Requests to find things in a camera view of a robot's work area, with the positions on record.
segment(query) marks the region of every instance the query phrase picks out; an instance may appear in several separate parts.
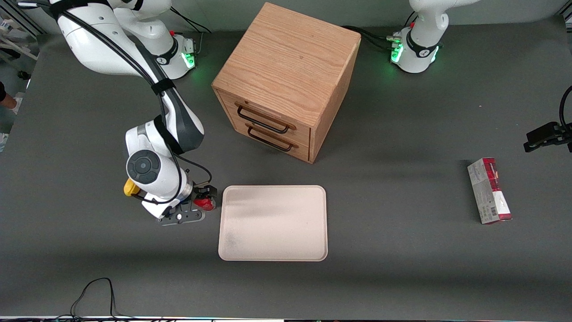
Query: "black metal handle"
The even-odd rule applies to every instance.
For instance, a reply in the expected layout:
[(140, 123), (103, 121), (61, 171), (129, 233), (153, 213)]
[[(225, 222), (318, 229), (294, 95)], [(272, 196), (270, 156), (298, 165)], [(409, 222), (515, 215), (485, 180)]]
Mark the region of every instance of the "black metal handle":
[(290, 151), (290, 150), (292, 149), (292, 147), (294, 146), (292, 143), (290, 143), (287, 148), (283, 148), (283, 147), (278, 146), (278, 145), (276, 145), (276, 144), (274, 144), (274, 143), (272, 143), (272, 142), (270, 142), (270, 141), (264, 140), (263, 138), (261, 138), (261, 137), (259, 137), (259, 136), (256, 136), (256, 135), (252, 134), (251, 131), (252, 131), (252, 127), (248, 127), (248, 136), (250, 136), (251, 138), (253, 138), (253, 139), (255, 139), (255, 140), (258, 140), (258, 141), (260, 141), (260, 142), (262, 142), (262, 143), (265, 143), (265, 144), (267, 144), (267, 145), (269, 145), (269, 146), (271, 146), (271, 147), (273, 147), (273, 148), (275, 148), (275, 149), (277, 149), (277, 150), (280, 150), (280, 151), (282, 151), (282, 152), (288, 152), (288, 151)]
[(257, 121), (257, 120), (255, 120), (255, 119), (253, 119), (252, 117), (248, 117), (248, 116), (246, 116), (246, 115), (244, 115), (244, 114), (241, 114), (240, 111), (242, 111), (242, 110), (243, 110), (243, 107), (239, 105), (239, 109), (238, 109), (238, 111), (236, 111), (236, 112), (239, 114), (240, 117), (242, 117), (243, 119), (245, 119), (245, 120), (247, 120), (247, 121), (251, 121), (251, 122), (254, 123), (254, 124), (260, 125), (260, 126), (262, 126), (263, 128), (265, 128), (265, 129), (269, 129), (269, 130), (272, 131), (272, 132), (276, 132), (276, 133), (278, 133), (278, 134), (284, 134), (284, 133), (286, 133), (286, 131), (288, 131), (288, 129), (290, 128), (290, 125), (286, 125), (286, 126), (284, 127), (284, 129), (282, 129), (282, 130), (277, 129), (277, 128), (275, 128), (275, 127), (271, 127), (270, 125), (267, 125), (267, 124), (264, 124), (264, 123), (262, 123), (262, 122), (260, 122), (260, 121)]

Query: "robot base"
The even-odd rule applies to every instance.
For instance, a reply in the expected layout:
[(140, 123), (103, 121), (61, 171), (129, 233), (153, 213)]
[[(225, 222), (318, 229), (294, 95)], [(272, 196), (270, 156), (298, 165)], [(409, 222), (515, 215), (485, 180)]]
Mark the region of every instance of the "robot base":
[[(406, 39), (407, 34), (411, 31), (411, 28), (407, 27), (399, 32), (394, 32), (393, 36), (399, 36), (401, 39)], [(403, 71), (408, 73), (417, 74), (425, 71), (432, 62), (435, 61), (435, 55), (439, 47), (437, 47), (432, 53), (428, 51), (427, 57), (419, 58), (413, 49), (411, 49), (407, 43), (401, 43), (391, 52), (391, 62), (399, 66)]]
[(168, 64), (161, 64), (161, 58), (157, 62), (167, 75), (172, 80), (181, 78), (187, 72), (196, 66), (196, 55), (194, 52), (194, 40), (185, 38), (181, 35), (175, 35), (173, 38), (177, 41), (178, 51), (175, 56), (169, 61)]

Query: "cardboard box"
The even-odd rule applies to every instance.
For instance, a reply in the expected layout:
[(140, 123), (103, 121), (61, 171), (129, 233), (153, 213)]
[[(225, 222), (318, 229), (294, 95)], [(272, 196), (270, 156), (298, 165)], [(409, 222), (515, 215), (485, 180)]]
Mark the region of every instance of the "cardboard box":
[(467, 167), (479, 207), (480, 221), (491, 224), (511, 220), (509, 206), (499, 186), (495, 158), (483, 158)]

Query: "gray table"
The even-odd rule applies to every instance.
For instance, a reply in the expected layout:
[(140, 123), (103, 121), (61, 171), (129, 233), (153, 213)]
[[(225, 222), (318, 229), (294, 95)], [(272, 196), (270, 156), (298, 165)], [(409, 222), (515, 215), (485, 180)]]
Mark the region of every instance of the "gray table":
[[(222, 261), (219, 212), (157, 226), (122, 195), (124, 133), (155, 117), (157, 100), (140, 78), (87, 70), (56, 38), (0, 154), (2, 315), (66, 313), (107, 276), (132, 315), (572, 319), (572, 155), (522, 148), (572, 84), (561, 18), (452, 26), (415, 75), (364, 41), (314, 165), (232, 129), (210, 83), (240, 36), (206, 35), (198, 69), (175, 82), (206, 128), (185, 156), (220, 189), (322, 185), (326, 260)], [(465, 166), (484, 156), (497, 158), (511, 222), (479, 222)], [(79, 314), (106, 314), (107, 286), (84, 301)]]

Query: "plastic tray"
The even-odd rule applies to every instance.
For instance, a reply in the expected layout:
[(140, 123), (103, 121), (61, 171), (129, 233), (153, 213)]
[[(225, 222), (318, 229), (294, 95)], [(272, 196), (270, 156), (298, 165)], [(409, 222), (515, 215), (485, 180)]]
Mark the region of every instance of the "plastic tray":
[(223, 193), (219, 256), (226, 261), (321, 261), (328, 255), (320, 186), (230, 186)]

